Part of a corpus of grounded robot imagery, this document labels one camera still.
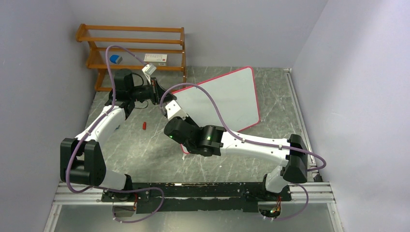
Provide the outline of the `pink framed whiteboard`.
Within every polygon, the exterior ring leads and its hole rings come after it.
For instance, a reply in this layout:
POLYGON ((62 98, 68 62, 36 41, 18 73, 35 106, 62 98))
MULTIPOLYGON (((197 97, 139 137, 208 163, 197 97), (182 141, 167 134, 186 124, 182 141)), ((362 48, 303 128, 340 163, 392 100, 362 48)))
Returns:
MULTIPOLYGON (((222 119, 233 131, 242 131, 258 124, 260 109, 252 67, 244 67, 198 83, 216 103, 222 119)), ((200 127, 222 126, 209 98, 196 87, 172 93, 176 102, 200 127)))

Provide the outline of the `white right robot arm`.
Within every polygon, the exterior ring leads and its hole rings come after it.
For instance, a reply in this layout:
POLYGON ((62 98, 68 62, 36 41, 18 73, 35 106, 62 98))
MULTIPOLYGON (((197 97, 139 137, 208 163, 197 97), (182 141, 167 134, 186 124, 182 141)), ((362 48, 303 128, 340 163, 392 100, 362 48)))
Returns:
POLYGON ((192 120, 180 117, 168 121, 164 134, 191 154, 204 157, 243 155, 273 162, 276 167, 266 175, 261 187, 261 195, 266 200, 273 200, 290 183, 308 181, 308 155, 299 135, 268 139, 229 132, 215 125, 199 127, 192 120))

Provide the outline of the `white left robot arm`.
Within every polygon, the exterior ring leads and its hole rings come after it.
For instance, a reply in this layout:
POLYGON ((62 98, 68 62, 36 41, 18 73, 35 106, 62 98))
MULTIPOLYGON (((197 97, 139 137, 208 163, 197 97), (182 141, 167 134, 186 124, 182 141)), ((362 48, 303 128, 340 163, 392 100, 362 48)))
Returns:
POLYGON ((129 117, 135 102, 150 100, 154 105, 176 100, 162 88, 156 78, 147 84, 135 86, 133 72, 117 70, 110 74, 112 90, 100 115, 74 138, 65 138, 60 144, 60 178, 72 192, 72 183, 114 190, 122 201, 134 194, 130 177, 107 169, 102 147, 111 134, 129 117))

